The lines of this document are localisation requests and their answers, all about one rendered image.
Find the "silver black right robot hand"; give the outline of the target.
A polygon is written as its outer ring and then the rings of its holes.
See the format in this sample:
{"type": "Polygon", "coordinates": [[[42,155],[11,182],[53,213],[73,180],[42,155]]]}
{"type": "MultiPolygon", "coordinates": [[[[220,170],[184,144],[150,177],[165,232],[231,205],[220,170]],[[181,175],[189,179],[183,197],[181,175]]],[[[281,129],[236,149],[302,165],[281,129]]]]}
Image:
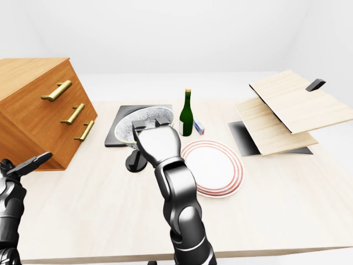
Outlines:
{"type": "Polygon", "coordinates": [[[181,159],[181,141],[178,132],[166,117],[155,118],[155,127],[146,128],[143,120],[132,122],[133,138],[144,158],[156,168],[170,159],[181,159]]]}

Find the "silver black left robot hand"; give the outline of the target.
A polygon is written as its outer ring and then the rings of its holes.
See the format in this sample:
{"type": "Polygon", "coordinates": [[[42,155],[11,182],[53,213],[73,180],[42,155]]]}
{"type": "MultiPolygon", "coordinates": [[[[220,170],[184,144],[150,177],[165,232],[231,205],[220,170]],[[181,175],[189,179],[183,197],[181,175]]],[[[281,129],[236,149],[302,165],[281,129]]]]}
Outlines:
{"type": "Polygon", "coordinates": [[[29,174],[37,169],[41,164],[45,163],[52,157],[51,152],[45,152],[41,155],[30,158],[29,160],[15,166],[11,160],[3,159],[0,162],[0,173],[3,177],[20,183],[22,176],[29,174]]]}

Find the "patterned black and white bowl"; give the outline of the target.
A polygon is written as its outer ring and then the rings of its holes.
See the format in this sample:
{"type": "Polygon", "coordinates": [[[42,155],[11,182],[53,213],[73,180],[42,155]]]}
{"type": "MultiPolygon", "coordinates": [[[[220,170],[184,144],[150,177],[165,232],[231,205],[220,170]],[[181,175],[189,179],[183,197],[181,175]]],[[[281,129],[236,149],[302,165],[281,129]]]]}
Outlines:
{"type": "Polygon", "coordinates": [[[146,129],[151,129],[155,127],[156,118],[161,117],[165,117],[173,125],[174,112],[170,108],[155,106],[136,110],[118,122],[114,132],[115,137],[127,146],[138,150],[137,143],[133,137],[132,122],[143,121],[146,129]]]}

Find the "flat dark stove plate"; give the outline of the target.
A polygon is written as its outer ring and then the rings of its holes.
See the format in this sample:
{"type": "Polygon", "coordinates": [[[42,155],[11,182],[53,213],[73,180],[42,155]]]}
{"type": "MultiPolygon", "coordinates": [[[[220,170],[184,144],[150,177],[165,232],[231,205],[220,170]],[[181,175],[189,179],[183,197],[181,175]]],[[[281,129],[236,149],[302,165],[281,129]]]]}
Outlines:
{"type": "Polygon", "coordinates": [[[124,147],[126,146],[125,143],[121,142],[120,140],[116,139],[114,131],[115,131],[115,127],[116,125],[119,123],[119,121],[121,119],[123,119],[125,116],[129,115],[130,113],[139,110],[139,109],[143,109],[143,108],[147,108],[147,107],[166,107],[169,109],[173,109],[171,104],[154,104],[154,105],[122,105],[117,114],[116,117],[113,121],[113,124],[109,130],[109,133],[105,139],[105,147],[124,147]]]}

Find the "white plate with red rings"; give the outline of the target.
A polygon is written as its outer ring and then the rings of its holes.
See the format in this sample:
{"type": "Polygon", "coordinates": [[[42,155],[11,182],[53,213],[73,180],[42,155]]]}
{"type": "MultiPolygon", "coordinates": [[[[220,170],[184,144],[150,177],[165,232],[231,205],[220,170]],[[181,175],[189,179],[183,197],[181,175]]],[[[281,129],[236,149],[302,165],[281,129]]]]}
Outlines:
{"type": "Polygon", "coordinates": [[[239,156],[215,140],[196,140],[187,144],[181,157],[191,170],[200,195],[225,198],[236,193],[245,179],[239,156]]]}

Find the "green wine bottle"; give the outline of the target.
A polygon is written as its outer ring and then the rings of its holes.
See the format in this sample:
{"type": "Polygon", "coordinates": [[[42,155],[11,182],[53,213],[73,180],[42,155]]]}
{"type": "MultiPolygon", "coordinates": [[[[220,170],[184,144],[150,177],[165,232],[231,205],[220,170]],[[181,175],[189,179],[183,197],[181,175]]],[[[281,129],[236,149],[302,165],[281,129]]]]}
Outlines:
{"type": "Polygon", "coordinates": [[[190,136],[194,124],[193,114],[190,105],[191,89],[185,89],[185,102],[184,107],[180,114],[179,132],[182,136],[190,136]]]}

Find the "wooden drawer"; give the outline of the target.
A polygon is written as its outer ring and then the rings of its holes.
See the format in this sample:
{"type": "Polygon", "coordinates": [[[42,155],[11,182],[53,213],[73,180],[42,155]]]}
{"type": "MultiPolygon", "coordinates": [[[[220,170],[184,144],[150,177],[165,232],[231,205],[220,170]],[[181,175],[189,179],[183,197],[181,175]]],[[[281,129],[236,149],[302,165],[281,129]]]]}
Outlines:
{"type": "Polygon", "coordinates": [[[78,145],[97,117],[82,84],[74,79],[35,92],[28,104],[19,120],[50,151],[61,144],[78,145]]]}
{"type": "Polygon", "coordinates": [[[70,103],[64,108],[64,113],[60,114],[60,116],[54,120],[50,130],[45,133],[46,151],[52,153],[51,162],[53,166],[50,168],[51,170],[64,170],[67,168],[82,143],[81,141],[75,140],[74,137],[81,136],[82,132],[85,130],[83,124],[91,120],[94,120],[95,123],[96,117],[97,113],[89,100],[79,103],[70,103]],[[83,103],[85,107],[73,124],[67,125],[60,123],[60,120],[69,118],[74,112],[73,106],[80,105],[81,103],[83,103]]]}
{"type": "Polygon", "coordinates": [[[33,127],[67,118],[87,101],[67,57],[0,60],[0,111],[33,127]]]}

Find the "wooden cabinet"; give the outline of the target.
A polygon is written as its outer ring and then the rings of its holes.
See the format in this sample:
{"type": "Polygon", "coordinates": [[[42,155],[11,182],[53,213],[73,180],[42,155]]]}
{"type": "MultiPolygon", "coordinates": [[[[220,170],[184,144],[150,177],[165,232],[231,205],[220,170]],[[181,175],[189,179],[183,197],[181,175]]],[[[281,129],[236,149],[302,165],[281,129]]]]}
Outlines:
{"type": "Polygon", "coordinates": [[[39,169],[64,170],[96,117],[68,58],[0,60],[0,160],[51,152],[39,169]]]}

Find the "pale wooden two-tier rack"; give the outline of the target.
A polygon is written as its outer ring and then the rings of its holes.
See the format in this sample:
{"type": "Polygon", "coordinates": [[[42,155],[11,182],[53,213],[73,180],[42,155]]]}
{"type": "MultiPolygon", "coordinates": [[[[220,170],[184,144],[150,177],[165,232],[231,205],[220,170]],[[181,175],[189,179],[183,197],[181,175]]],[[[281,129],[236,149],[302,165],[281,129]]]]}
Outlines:
{"type": "Polygon", "coordinates": [[[310,131],[353,120],[353,109],[291,70],[251,83],[256,96],[235,108],[263,156],[317,144],[310,131]]]}

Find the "small black block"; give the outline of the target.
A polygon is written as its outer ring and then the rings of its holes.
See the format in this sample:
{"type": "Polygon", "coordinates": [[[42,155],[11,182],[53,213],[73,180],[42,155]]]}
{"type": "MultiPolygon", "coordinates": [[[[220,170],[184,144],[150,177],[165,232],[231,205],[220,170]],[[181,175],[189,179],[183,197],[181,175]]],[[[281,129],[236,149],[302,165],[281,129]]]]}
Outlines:
{"type": "Polygon", "coordinates": [[[319,89],[320,87],[322,87],[325,83],[326,83],[326,81],[324,81],[323,79],[317,78],[316,80],[314,80],[314,81],[306,88],[306,91],[312,92],[312,91],[318,90],[318,89],[319,89]]]}

